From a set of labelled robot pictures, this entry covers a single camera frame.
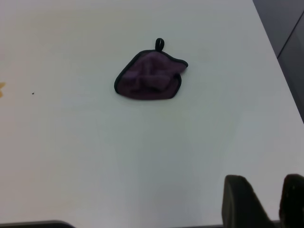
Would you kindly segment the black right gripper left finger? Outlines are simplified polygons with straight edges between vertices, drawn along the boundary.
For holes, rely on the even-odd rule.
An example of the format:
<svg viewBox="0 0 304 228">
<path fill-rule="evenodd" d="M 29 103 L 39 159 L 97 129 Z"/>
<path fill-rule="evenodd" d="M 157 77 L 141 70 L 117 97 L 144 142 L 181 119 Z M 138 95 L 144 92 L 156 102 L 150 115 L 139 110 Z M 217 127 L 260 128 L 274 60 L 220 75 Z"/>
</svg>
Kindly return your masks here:
<svg viewBox="0 0 304 228">
<path fill-rule="evenodd" d="M 238 175 L 224 180 L 222 221 L 225 228 L 274 228 L 251 184 Z"/>
</svg>

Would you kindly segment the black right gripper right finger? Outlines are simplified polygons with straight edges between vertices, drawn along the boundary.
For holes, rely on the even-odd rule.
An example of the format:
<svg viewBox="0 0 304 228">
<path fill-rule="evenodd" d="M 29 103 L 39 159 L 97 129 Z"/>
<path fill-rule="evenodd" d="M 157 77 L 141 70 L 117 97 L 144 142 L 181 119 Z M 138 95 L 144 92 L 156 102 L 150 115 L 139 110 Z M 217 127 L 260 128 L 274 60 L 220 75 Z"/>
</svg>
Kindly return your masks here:
<svg viewBox="0 0 304 228">
<path fill-rule="evenodd" d="M 282 228 L 304 227 L 304 177 L 288 174 L 284 179 L 279 217 Z"/>
</svg>

